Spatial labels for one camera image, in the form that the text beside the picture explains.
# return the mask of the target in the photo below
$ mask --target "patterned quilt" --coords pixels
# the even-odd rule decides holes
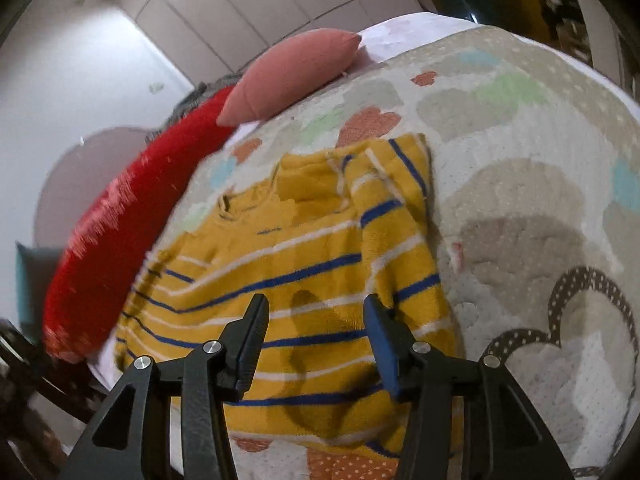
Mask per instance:
[[[482,27],[345,77],[204,160],[158,246],[286,152],[405,132],[430,143],[430,242],[466,357],[506,360],[596,476],[638,414],[640,128],[555,52]],[[347,478],[292,443],[238,444],[241,478]]]

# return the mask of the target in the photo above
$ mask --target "silver bolt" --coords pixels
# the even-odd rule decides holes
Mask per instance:
[[[138,370],[144,370],[145,368],[147,368],[149,365],[151,364],[151,357],[149,357],[148,355],[143,355],[142,357],[139,357],[135,360],[135,362],[133,363],[133,365],[138,369]]]
[[[429,343],[425,343],[424,341],[416,341],[411,348],[417,354],[428,354],[431,352],[431,345]]]
[[[482,359],[484,366],[488,366],[489,368],[499,368],[500,367],[500,359],[498,359],[495,355],[485,355]]]
[[[220,341],[207,341],[202,348],[207,354],[215,354],[222,350],[222,343]]]

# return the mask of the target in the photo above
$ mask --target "yellow striped sweater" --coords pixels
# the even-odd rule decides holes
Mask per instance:
[[[394,456],[407,411],[382,389],[362,301],[376,292],[418,339],[453,354],[426,243],[429,176],[424,137],[411,134],[285,155],[146,264],[118,323],[119,366],[188,354],[261,292],[269,327],[251,389],[225,406],[229,433]]]

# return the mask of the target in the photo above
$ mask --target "white wall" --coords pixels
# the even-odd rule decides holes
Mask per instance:
[[[81,136],[160,125],[191,89],[119,9],[80,1],[34,0],[0,48],[0,317],[13,322],[14,242],[31,244],[53,164]]]

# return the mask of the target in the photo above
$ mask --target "teal pillow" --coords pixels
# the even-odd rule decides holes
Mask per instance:
[[[20,331],[31,342],[42,339],[42,311],[49,283],[63,249],[29,248],[15,243],[15,284]]]

